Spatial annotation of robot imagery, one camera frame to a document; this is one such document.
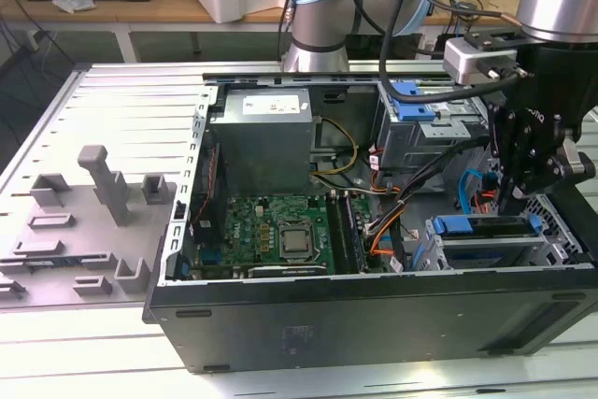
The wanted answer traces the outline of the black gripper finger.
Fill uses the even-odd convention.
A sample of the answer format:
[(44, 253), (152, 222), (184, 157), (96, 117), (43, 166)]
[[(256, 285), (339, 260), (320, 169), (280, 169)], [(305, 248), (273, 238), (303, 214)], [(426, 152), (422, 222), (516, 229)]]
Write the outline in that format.
[(527, 194), (553, 192), (557, 188), (575, 186), (595, 176), (593, 161), (586, 153), (578, 151), (574, 139), (567, 135), (553, 152), (533, 158), (527, 176)]
[(532, 131), (514, 110), (506, 107), (491, 107), (489, 120), (491, 154), (499, 160), (499, 172), (502, 174), (496, 197), (498, 214), (518, 215), (523, 201), (513, 193), (521, 181)]

